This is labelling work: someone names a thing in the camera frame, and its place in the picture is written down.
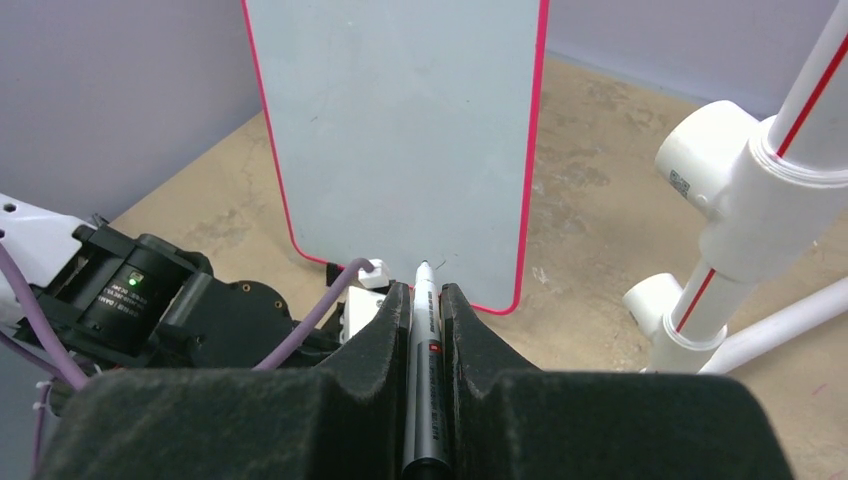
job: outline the green led light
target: green led light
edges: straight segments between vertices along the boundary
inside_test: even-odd
[[[142,280],[144,280],[144,275],[142,275],[141,272],[133,271],[130,273],[129,277],[127,277],[127,283],[129,283],[131,287],[135,287],[141,283]]]

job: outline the red whiteboard border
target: red whiteboard border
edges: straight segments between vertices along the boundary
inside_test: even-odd
[[[256,58],[256,45],[253,42],[253,30],[250,27],[250,15],[247,11],[247,2],[250,0],[242,0],[241,6],[244,12],[244,21],[247,27],[247,36],[250,40],[250,52],[253,55],[253,67],[256,71],[256,79],[259,83],[259,97],[262,100],[262,111],[265,115],[265,125],[268,128],[268,138],[271,142],[271,154],[274,156],[274,168],[277,171],[277,181],[280,184],[280,195],[283,199],[283,210],[286,213],[286,226],[289,230],[289,238],[291,238],[292,246],[295,251],[307,260],[326,264],[327,260],[317,258],[304,252],[297,244],[295,239],[294,229],[291,224],[291,216],[289,215],[289,206],[286,201],[286,191],[283,187],[283,176],[280,172],[280,162],[277,159],[277,147],[274,143],[274,134],[271,131],[271,119],[268,116],[268,106],[265,102],[265,88],[262,84],[262,74],[259,70],[259,60]],[[545,39],[547,38],[548,28],[548,7],[550,0],[539,0],[539,21],[536,31],[536,57],[533,63],[533,89],[530,97],[530,122],[527,132],[527,157],[524,163],[524,194],[521,199],[521,223],[518,235],[518,258],[516,259],[515,268],[515,290],[513,293],[512,303],[504,310],[493,310],[482,305],[474,305],[474,308],[483,312],[494,315],[508,315],[518,308],[518,303],[521,301],[521,286],[524,279],[524,255],[527,250],[527,223],[530,219],[530,197],[533,193],[533,163],[536,155],[536,132],[539,125],[539,108],[542,96],[542,73],[545,65]]]

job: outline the qr code sticker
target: qr code sticker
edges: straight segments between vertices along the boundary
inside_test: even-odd
[[[680,194],[683,195],[683,198],[689,198],[689,182],[683,180],[683,177],[674,170],[671,171],[671,175],[668,176],[668,179],[671,181],[671,186],[680,192]]]

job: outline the gray marker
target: gray marker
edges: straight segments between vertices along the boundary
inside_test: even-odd
[[[402,480],[451,476],[440,322],[433,269],[425,261],[412,291]]]

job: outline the wall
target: wall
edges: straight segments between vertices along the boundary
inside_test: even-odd
[[[699,101],[777,113],[837,0],[551,0],[548,50]]]
[[[260,111],[238,0],[15,0],[0,191],[114,217]]]

